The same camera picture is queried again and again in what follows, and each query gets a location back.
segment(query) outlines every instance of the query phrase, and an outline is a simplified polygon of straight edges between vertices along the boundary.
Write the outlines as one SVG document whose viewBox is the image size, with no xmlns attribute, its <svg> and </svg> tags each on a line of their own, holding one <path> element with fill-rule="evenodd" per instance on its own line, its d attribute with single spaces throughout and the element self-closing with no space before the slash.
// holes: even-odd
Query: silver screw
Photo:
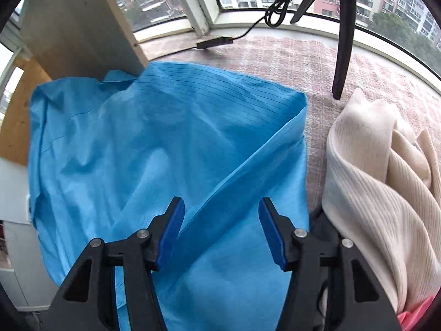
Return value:
<svg viewBox="0 0 441 331">
<path fill-rule="evenodd" d="M 136 236 L 140 239 L 144 239 L 147 238 L 147 236 L 149 236 L 149 231 L 147 229 L 139 229 L 138 232 L 136 233 Z"/>
<path fill-rule="evenodd" d="M 351 247 L 354 246 L 354 242 L 351 239 L 345 238 L 341 241 L 341 244 L 344 247 L 347 247 L 348 249 L 350 249 Z"/>
<path fill-rule="evenodd" d="M 92 239 L 92 241 L 90 242 L 91 247 L 98 247 L 100 245 L 101 245 L 101 239 L 99 238 Z"/>
<path fill-rule="evenodd" d="M 294 230 L 294 235 L 298 238 L 305 238 L 308 235 L 308 232 L 305 229 L 296 229 Z"/>
</svg>

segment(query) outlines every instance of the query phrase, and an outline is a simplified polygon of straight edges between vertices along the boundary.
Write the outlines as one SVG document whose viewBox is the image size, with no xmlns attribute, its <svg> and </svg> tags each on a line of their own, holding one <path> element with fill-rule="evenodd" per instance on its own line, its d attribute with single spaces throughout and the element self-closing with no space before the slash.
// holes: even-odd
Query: ribbed fabric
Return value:
<svg viewBox="0 0 441 331">
<path fill-rule="evenodd" d="M 358 246 L 395 312 L 414 310 L 441 285 L 441 179 L 428 131 L 417 137 L 396 105 L 356 89 L 326 154 L 326 215 Z"/>
</svg>

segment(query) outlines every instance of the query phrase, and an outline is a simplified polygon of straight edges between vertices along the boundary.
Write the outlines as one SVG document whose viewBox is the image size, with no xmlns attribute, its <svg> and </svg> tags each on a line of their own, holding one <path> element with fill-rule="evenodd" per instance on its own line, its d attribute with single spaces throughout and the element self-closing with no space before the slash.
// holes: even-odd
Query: blue gripper pad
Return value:
<svg viewBox="0 0 441 331">
<path fill-rule="evenodd" d="M 265 233 L 266 241 L 270 247 L 274 262 L 283 270 L 287 264 L 285 256 L 285 244 L 282 235 L 274 221 L 279 216 L 269 198 L 262 198 L 259 202 L 259 220 Z"/>
<path fill-rule="evenodd" d="M 158 242 L 158 258 L 156 259 L 156 265 L 159 271 L 164 267 L 171 256 L 173 245 L 176 242 L 182 221 L 184 220 L 184 214 L 184 201 L 180 197 L 174 197 L 165 212 L 164 216 L 169 216 L 168 222 L 165 226 L 162 237 Z"/>
</svg>

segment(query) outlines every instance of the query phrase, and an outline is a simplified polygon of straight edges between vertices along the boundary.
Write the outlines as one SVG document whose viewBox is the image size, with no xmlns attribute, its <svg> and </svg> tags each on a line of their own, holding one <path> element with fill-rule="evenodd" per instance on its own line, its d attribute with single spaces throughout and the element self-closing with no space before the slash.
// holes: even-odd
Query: pink building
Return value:
<svg viewBox="0 0 441 331">
<path fill-rule="evenodd" d="M 330 17 L 340 17 L 340 0 L 315 0 L 314 13 Z"/>
</svg>

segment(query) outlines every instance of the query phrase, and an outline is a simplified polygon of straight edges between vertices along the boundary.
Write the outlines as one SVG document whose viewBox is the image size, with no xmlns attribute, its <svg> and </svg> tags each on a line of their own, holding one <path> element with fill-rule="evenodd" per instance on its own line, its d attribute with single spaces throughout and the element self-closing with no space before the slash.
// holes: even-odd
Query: blue garment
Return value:
<svg viewBox="0 0 441 331">
<path fill-rule="evenodd" d="M 274 331 L 290 274 L 273 262 L 257 206 L 308 229 L 306 96 L 263 79 L 155 62 L 138 78 L 65 78 L 32 95 L 34 226 L 61 284 L 87 242 L 127 238 L 175 195 L 186 214 L 154 283 L 170 331 Z M 118 315 L 128 330 L 121 268 Z"/>
</svg>

